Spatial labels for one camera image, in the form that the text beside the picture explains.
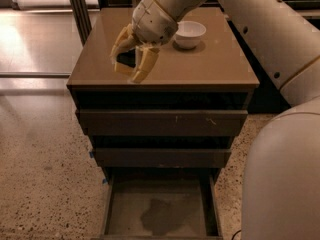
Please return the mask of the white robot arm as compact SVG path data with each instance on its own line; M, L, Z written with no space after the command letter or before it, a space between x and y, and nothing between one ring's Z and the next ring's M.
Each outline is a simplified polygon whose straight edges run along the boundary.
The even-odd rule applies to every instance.
M137 51L143 81L159 46L206 0L141 0L111 55ZM320 31L281 0L217 0L289 109L257 135L242 190L242 240L320 240Z

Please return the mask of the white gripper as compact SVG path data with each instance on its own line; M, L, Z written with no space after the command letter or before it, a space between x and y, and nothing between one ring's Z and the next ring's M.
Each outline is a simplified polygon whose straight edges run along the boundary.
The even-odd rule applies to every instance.
M132 24L125 26L116 38L110 53L111 62L115 64L119 54L135 48L135 66L130 81L139 84L154 68L160 49L138 45L141 42L164 45L177 30L177 22L155 0L141 0L133 11Z

